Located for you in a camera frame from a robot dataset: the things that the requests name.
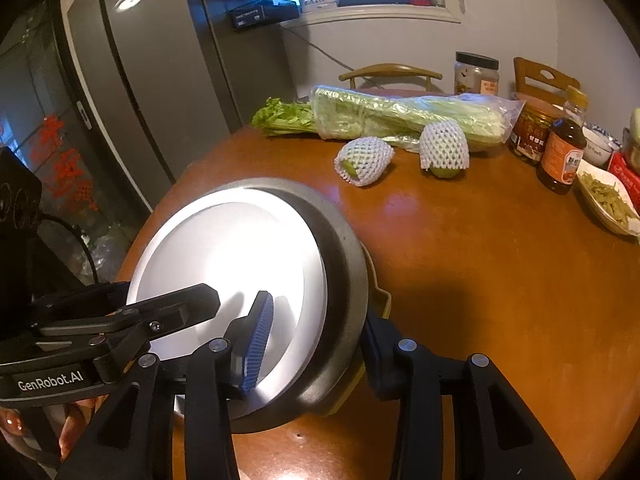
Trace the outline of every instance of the orange label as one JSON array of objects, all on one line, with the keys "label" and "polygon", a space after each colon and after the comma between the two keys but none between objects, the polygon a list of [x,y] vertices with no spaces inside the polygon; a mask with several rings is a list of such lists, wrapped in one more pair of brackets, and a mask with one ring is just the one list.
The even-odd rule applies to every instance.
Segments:
[{"label": "orange label", "polygon": [[498,83],[483,79],[480,82],[480,95],[498,95]]},{"label": "orange label", "polygon": [[540,164],[549,176],[563,184],[572,184],[583,153],[584,150],[576,148],[551,132]]}]

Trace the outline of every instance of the chair backrest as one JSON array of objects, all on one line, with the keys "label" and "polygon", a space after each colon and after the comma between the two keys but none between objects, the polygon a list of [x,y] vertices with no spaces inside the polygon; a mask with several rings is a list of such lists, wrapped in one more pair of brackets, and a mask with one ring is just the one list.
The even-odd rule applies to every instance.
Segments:
[{"label": "chair backrest", "polygon": [[[523,57],[515,57],[513,59],[513,65],[516,71],[516,92],[533,95],[533,97],[542,99],[547,103],[562,106],[564,104],[564,96],[530,85],[527,83],[526,78],[530,77],[535,81],[548,84],[563,91],[565,91],[568,86],[573,86],[578,90],[580,89],[580,81],[542,63],[536,63]],[[545,75],[544,72],[551,74],[551,77]]]},{"label": "chair backrest", "polygon": [[427,90],[431,90],[431,79],[442,80],[442,74],[438,72],[432,72],[431,70],[425,70],[410,65],[401,65],[396,63],[381,63],[377,65],[370,65],[363,68],[359,68],[352,72],[347,72],[338,77],[340,81],[350,81],[351,89],[356,88],[357,77],[412,77],[420,76],[427,78],[424,87]]}]

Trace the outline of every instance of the yellow bottle cap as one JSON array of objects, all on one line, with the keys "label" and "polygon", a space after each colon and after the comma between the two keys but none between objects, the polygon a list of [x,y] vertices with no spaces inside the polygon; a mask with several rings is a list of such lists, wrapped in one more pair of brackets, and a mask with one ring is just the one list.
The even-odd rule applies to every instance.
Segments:
[{"label": "yellow bottle cap", "polygon": [[589,97],[577,88],[568,86],[566,88],[566,100],[572,102],[578,108],[586,109],[589,106]]}]

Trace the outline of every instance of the table top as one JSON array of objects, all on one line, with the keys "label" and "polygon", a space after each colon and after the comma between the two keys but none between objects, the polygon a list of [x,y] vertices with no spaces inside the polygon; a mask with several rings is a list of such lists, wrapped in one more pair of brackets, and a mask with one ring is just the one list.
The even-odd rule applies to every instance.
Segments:
[{"label": "table top", "polygon": [[[577,479],[599,478],[640,413],[637,242],[605,230],[575,189],[547,190],[506,148],[472,156],[463,177],[450,181],[396,149],[387,174],[359,189],[334,171],[341,146],[243,128],[187,168],[119,278],[130,278],[173,213],[216,186],[258,176],[307,184],[335,203],[369,249],[402,334],[443,356],[487,354]],[[396,402],[377,402],[361,381],[333,416],[234,436],[238,465],[251,480],[386,479],[397,416]],[[176,478],[184,478],[176,435]],[[448,430],[445,448],[452,478]]]}]

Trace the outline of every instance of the window sill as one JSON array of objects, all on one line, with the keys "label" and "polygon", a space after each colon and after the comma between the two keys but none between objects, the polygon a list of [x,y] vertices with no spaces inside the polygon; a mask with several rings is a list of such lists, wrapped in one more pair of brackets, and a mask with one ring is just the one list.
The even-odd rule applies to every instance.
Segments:
[{"label": "window sill", "polygon": [[318,23],[368,20],[372,18],[405,18],[409,20],[433,20],[436,22],[462,23],[445,7],[419,7],[412,5],[363,5],[316,10],[300,14],[295,20],[281,22],[285,28],[306,27]]}]

